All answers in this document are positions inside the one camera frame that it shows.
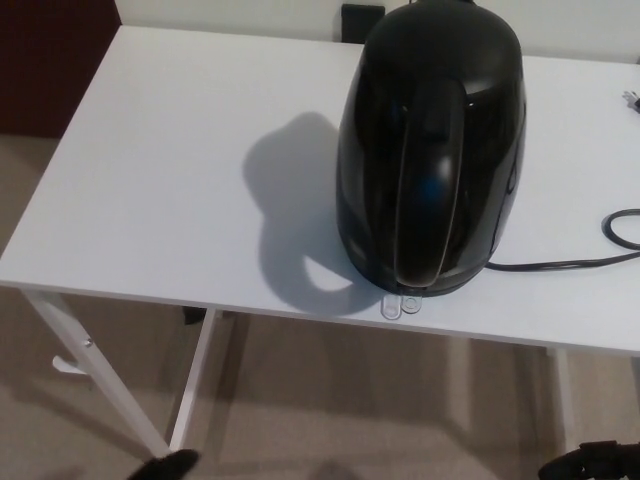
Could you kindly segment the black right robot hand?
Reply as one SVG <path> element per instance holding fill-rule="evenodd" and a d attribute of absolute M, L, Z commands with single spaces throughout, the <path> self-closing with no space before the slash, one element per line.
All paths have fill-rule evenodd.
<path fill-rule="evenodd" d="M 617 441 L 581 443 L 538 471 L 540 480 L 638 479 L 639 444 Z"/>

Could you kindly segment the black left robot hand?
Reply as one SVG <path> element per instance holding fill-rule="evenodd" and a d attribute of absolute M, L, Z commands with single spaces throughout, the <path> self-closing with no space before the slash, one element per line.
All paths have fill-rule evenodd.
<path fill-rule="evenodd" d="M 152 458 L 127 477 L 128 480 L 182 480 L 197 465 L 200 453 L 181 449 L 163 457 Z"/>

